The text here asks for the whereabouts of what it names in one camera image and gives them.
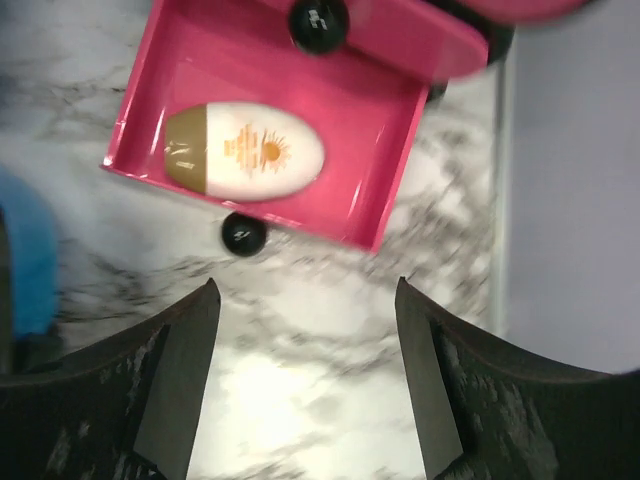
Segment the blue fish print suitcase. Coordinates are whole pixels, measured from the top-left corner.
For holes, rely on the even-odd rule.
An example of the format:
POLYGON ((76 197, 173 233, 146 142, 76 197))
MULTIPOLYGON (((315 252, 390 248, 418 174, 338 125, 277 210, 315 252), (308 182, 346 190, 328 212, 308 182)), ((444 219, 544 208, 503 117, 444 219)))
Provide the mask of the blue fish print suitcase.
POLYGON ((1 373, 50 361, 62 350, 54 216, 41 196, 1 169, 1 373))

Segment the black bag with pink trim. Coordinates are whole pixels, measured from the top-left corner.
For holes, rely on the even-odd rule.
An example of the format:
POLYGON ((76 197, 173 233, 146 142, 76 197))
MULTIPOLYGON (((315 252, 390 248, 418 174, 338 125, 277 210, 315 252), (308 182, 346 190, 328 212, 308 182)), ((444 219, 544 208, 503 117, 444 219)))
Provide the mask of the black bag with pink trim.
POLYGON ((425 104, 503 59, 517 26, 577 1, 157 1, 134 61, 105 170, 226 206, 221 237, 252 256, 269 224, 362 250, 382 242, 425 104), (169 116, 212 102, 291 113, 320 136, 322 171, 288 196, 232 202, 165 172, 169 116))

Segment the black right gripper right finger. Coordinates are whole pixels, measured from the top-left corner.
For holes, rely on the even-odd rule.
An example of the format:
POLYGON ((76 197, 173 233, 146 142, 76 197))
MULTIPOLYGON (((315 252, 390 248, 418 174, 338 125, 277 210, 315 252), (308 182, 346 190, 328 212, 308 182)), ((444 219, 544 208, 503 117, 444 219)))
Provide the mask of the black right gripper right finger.
POLYGON ((517 347, 400 279, 395 311, 430 479, 635 479, 639 375, 517 347))

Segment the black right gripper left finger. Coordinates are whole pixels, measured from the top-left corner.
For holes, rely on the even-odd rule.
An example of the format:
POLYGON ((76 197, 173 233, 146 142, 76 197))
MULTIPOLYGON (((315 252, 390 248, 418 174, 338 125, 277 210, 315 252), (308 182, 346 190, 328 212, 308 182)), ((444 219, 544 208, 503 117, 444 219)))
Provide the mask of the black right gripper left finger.
POLYGON ((1 378, 4 479, 184 479, 219 324, 216 283, 1 378))

